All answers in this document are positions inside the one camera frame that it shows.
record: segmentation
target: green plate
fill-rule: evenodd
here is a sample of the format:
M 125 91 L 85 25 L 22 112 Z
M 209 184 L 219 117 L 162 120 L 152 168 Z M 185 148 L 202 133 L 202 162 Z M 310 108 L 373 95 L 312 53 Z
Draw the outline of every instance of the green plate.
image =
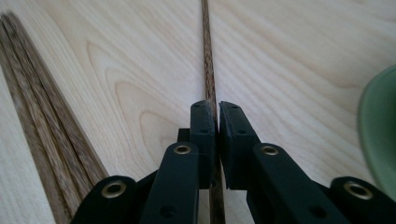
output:
M 359 109 L 359 132 L 377 185 L 396 200 L 396 65 L 366 87 Z

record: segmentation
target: wood grain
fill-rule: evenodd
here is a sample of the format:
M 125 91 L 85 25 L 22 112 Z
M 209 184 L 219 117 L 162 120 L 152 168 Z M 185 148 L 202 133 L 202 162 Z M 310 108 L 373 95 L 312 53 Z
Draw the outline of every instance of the wood grain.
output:
M 213 120 L 215 122 L 216 132 L 219 132 L 218 125 L 218 104 L 216 101 L 215 72 L 213 70 L 212 44 L 210 39 L 210 22 L 209 8 L 207 0 L 202 0 L 202 17 L 204 28 L 204 77 L 205 77 L 205 98 L 209 101 L 212 108 Z M 213 181 L 209 188 L 210 201 L 210 223 L 225 223 L 224 197 L 222 185 L 222 170 L 219 153 L 215 154 L 213 168 Z
M 71 119 L 67 106 L 53 87 L 50 75 L 45 72 L 44 64 L 40 62 L 18 19 L 8 14 L 2 16 L 1 22 L 0 40 L 4 55 L 8 58 L 2 62 L 7 63 L 4 67 L 7 80 L 10 80 L 8 85 L 14 92 L 14 102 L 24 101 L 23 104 L 30 113 L 29 119 L 25 108 L 17 109 L 21 112 L 22 127 L 26 128 L 24 131 L 32 154 L 35 154 L 35 161 L 43 167 L 39 169 L 41 179 L 49 179 L 49 183 L 56 182 L 56 187 L 59 186 L 46 188 L 55 218 L 57 222 L 67 223 L 93 184 L 106 177 L 106 171 L 98 165 L 100 162 L 95 157 L 91 157 L 94 152 L 90 151 L 77 124 Z M 48 172 L 53 172 L 54 176 L 48 175 Z
M 205 98 L 201 4 L 0 0 L 0 9 L 20 18 L 108 172 L 139 180 L 158 168 L 177 129 L 188 127 L 190 105 Z M 208 6 L 217 99 L 242 106 L 260 139 L 285 148 L 319 183 L 329 186 L 340 175 L 374 183 L 356 118 L 365 85 L 396 63 L 394 1 Z M 0 88 L 1 102 L 10 101 L 7 85 Z M 48 223 L 52 213 L 33 160 L 15 159 L 28 161 L 29 149 L 22 128 L 9 134 L 20 125 L 14 105 L 0 106 L 7 118 L 0 144 L 9 148 L 0 153 L 12 158 L 0 158 L 0 185 L 7 189 L 0 220 Z M 36 188 L 14 187 L 15 176 Z M 204 197 L 200 223 L 209 221 Z M 224 190 L 227 223 L 253 222 L 245 197 Z M 30 212 L 36 203 L 42 209 Z

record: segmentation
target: light wood tabletop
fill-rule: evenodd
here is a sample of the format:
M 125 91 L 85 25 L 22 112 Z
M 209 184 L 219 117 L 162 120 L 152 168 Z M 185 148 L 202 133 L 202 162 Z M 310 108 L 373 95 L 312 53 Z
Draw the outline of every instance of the light wood tabletop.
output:
M 0 0 L 0 10 L 20 18 L 108 173 L 158 169 L 205 98 L 201 1 Z M 396 63 L 395 11 L 393 0 L 209 1 L 218 101 L 240 105 L 262 142 L 320 184 L 375 183 L 357 112 L 364 87 Z M 3 74 L 0 120 L 0 222 L 54 222 Z M 246 193 L 224 192 L 227 223 L 252 223 Z

